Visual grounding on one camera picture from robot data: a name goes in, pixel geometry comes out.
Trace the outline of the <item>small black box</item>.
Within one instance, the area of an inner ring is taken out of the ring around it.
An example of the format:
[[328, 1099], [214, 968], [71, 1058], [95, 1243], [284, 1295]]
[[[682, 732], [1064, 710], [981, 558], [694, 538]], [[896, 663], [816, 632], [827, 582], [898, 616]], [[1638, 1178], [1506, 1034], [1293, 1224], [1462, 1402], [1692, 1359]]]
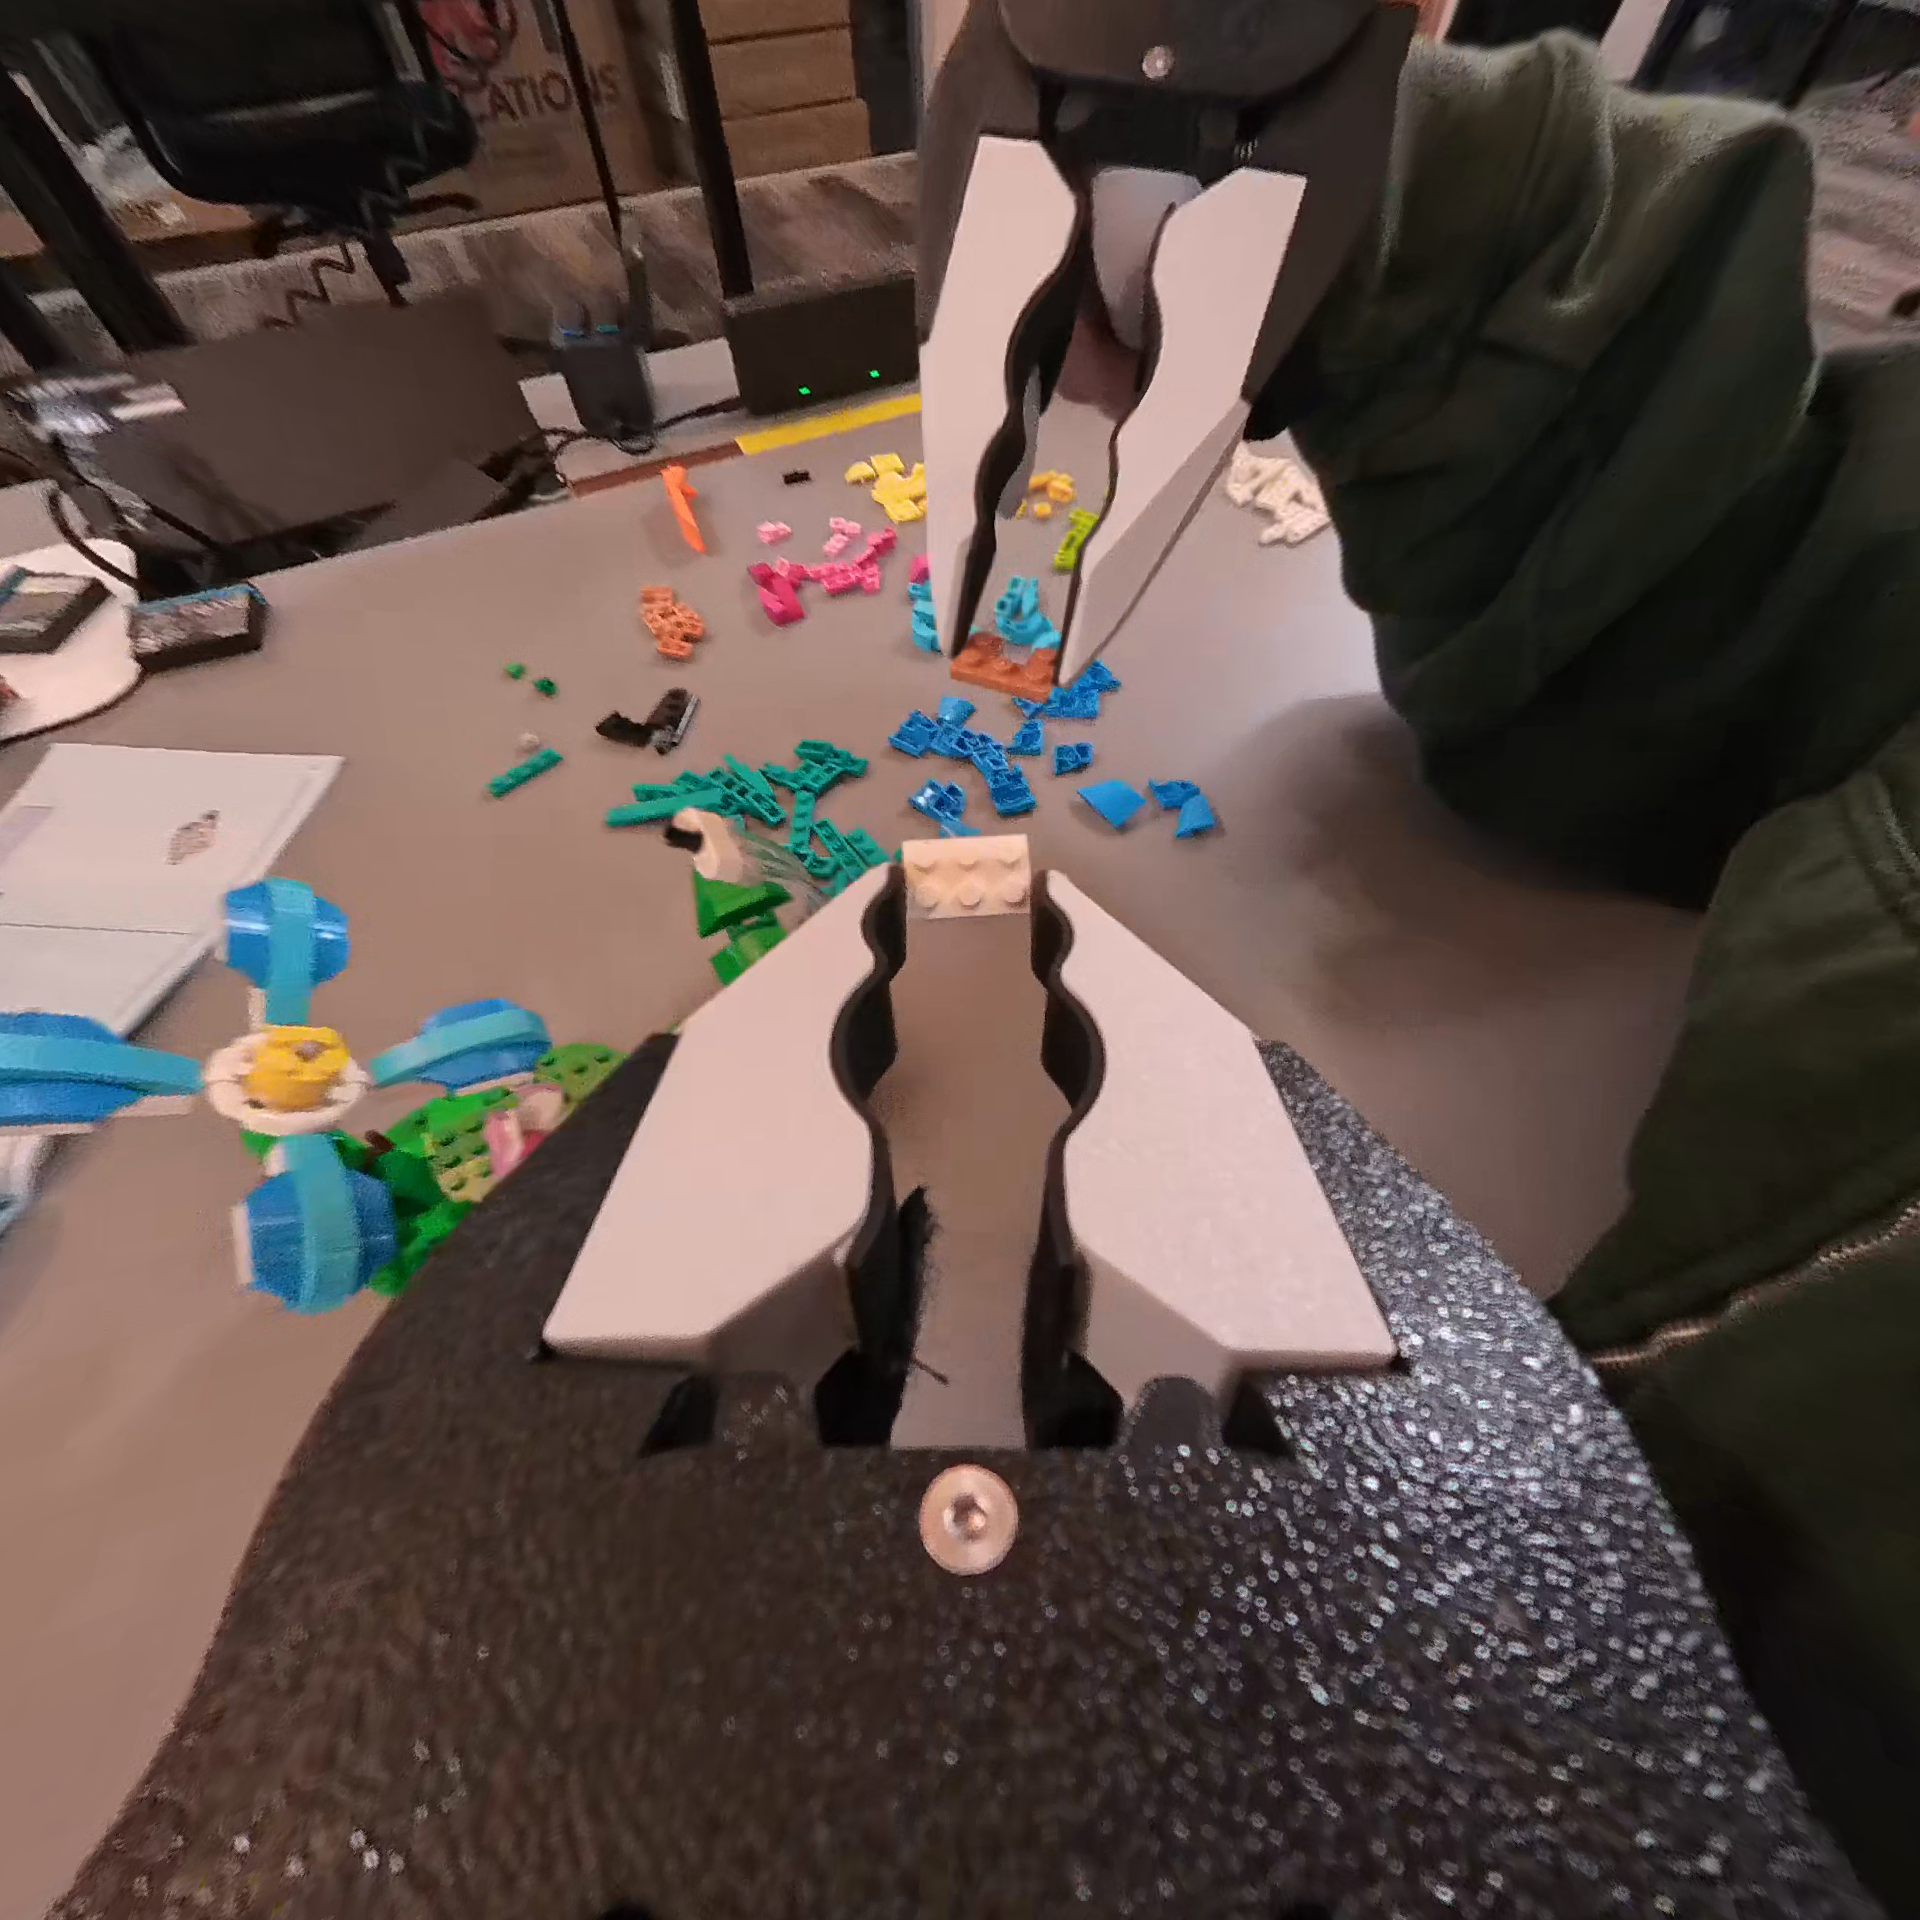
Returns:
[[272, 608], [252, 582], [144, 599], [128, 611], [128, 648], [144, 678], [258, 654]]

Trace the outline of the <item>pile of white lego pieces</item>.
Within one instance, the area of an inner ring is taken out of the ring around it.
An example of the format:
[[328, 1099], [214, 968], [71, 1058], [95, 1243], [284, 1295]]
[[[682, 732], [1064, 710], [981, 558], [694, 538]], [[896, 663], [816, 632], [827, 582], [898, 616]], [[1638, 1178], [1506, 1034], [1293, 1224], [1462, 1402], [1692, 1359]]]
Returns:
[[1221, 492], [1237, 512], [1260, 516], [1255, 539], [1262, 548], [1293, 548], [1330, 527], [1320, 486], [1290, 455], [1238, 444]]

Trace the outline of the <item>blue lego flower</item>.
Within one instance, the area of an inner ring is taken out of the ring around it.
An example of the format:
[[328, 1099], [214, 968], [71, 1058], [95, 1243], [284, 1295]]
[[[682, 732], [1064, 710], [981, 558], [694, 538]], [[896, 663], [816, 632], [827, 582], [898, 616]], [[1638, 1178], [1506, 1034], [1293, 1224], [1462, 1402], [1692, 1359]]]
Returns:
[[447, 1087], [531, 1070], [551, 1037], [509, 999], [477, 999], [426, 1019], [402, 1045], [362, 1062], [312, 1018], [315, 990], [344, 972], [344, 912], [296, 879], [228, 891], [220, 956], [246, 980], [246, 1028], [195, 1061], [135, 1045], [76, 1014], [4, 1014], [4, 1227], [34, 1197], [52, 1148], [112, 1120], [205, 1109], [243, 1138], [387, 1132]]

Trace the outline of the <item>brown lego plate assembly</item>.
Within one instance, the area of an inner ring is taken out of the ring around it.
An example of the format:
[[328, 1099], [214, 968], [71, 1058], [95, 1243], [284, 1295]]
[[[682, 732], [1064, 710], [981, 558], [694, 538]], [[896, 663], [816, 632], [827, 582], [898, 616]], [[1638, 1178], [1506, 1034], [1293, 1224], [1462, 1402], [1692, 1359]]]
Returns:
[[1062, 637], [1050, 616], [1039, 580], [1012, 575], [992, 602], [982, 623], [949, 661], [958, 684], [1042, 701], [1060, 675]]

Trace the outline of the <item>white lego plate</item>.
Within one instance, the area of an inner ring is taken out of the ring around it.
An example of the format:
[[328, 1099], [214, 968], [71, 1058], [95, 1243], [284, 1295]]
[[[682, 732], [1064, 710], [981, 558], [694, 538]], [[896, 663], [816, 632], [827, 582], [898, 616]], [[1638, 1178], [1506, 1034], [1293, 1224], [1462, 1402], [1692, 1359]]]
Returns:
[[907, 838], [898, 869], [911, 920], [982, 920], [1031, 910], [1035, 871], [1022, 832]]

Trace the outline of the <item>person's right forearm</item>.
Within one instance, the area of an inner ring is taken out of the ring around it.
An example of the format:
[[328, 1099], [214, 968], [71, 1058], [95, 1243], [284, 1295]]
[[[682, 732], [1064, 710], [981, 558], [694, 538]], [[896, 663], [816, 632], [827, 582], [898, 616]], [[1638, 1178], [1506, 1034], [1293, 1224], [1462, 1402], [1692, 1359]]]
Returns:
[[1701, 907], [1915, 717], [1915, 343], [1815, 350], [1786, 115], [1420, 42], [1287, 426], [1428, 786]]

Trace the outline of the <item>black office chair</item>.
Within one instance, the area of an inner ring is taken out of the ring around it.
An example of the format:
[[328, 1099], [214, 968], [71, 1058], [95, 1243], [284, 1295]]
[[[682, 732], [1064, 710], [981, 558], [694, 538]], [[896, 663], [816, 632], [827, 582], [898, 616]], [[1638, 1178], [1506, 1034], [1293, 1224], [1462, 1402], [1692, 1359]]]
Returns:
[[379, 223], [477, 150], [418, 5], [131, 5], [77, 45], [195, 200]]

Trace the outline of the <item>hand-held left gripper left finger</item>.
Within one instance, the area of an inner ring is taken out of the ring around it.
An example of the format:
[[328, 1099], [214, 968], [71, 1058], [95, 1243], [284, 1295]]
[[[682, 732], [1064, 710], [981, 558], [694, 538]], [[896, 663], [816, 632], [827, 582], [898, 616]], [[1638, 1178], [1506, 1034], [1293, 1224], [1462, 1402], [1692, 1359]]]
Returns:
[[568, 1359], [775, 1375], [885, 1446], [920, 1318], [872, 1094], [898, 1055], [906, 871], [883, 863], [683, 1024], [544, 1322]]

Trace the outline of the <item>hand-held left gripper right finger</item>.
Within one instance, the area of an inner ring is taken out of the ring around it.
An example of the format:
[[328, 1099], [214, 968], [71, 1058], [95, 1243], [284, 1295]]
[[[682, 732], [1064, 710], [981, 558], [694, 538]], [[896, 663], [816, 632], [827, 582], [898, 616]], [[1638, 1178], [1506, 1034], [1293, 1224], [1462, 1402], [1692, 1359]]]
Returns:
[[1102, 1448], [1160, 1381], [1221, 1418], [1266, 1375], [1399, 1359], [1252, 1031], [1088, 891], [1031, 902], [1046, 1140], [1024, 1293], [1024, 1435]]

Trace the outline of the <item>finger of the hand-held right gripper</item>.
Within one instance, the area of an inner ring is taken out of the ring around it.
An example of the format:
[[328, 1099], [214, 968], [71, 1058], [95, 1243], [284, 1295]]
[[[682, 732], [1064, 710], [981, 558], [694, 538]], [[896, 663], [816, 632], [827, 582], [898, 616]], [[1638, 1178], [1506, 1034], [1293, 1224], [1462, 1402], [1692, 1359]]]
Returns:
[[1118, 421], [1110, 492], [1062, 623], [1074, 678], [1116, 637], [1240, 438], [1245, 381], [1306, 180], [1227, 173], [1092, 178], [1094, 285], [1138, 320], [1143, 389]]
[[1072, 335], [1085, 207], [1029, 138], [986, 134], [967, 173], [920, 371], [926, 558], [939, 643], [968, 644]]

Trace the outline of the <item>printed cardboard box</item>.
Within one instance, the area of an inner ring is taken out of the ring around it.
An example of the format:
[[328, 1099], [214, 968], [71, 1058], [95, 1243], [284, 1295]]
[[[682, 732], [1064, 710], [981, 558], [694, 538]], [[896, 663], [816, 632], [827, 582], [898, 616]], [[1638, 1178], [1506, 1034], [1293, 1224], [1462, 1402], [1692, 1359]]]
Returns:
[[[872, 155], [846, 2], [701, 2], [716, 95], [739, 180]], [[693, 183], [687, 110], [664, 2], [572, 2], [614, 188]], [[437, 67], [476, 127], [443, 190], [480, 219], [598, 199], [572, 99], [559, 13], [547, 2], [420, 5]]]

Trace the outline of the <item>white instruction booklet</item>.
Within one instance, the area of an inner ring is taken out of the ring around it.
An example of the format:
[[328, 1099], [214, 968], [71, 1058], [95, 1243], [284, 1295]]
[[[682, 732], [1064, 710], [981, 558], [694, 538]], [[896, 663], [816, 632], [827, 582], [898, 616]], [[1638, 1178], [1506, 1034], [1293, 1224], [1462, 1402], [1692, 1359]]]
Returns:
[[51, 748], [2, 806], [4, 1014], [135, 1034], [341, 771], [341, 756]]

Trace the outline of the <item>pile of pink lego pieces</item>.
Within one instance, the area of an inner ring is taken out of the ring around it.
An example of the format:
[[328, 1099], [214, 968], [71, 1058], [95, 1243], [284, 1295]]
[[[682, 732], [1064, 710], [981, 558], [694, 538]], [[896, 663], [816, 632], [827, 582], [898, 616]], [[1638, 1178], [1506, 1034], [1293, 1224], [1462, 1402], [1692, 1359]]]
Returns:
[[898, 527], [883, 523], [863, 531], [851, 519], [832, 519], [830, 539], [816, 563], [773, 558], [747, 566], [758, 608], [778, 629], [799, 623], [807, 615], [804, 591], [818, 588], [830, 599], [878, 595], [885, 563], [896, 554]]

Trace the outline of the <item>black charger with blue lights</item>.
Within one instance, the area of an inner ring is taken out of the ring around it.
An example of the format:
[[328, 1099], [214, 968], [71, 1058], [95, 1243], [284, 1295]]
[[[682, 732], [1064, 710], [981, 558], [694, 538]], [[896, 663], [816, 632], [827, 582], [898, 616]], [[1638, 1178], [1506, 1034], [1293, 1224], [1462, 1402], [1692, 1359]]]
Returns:
[[656, 394], [629, 311], [595, 320], [581, 309], [568, 320], [556, 320], [548, 351], [587, 436], [629, 453], [653, 444]]

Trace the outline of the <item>person's green jacket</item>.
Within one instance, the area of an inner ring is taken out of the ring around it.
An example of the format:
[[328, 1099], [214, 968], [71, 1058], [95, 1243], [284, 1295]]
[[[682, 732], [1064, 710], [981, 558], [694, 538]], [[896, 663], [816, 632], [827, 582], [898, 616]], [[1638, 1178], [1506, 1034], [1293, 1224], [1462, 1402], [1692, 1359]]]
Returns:
[[1808, 1800], [1915, 1915], [1915, 724], [1731, 858], [1624, 1180], [1551, 1310]]

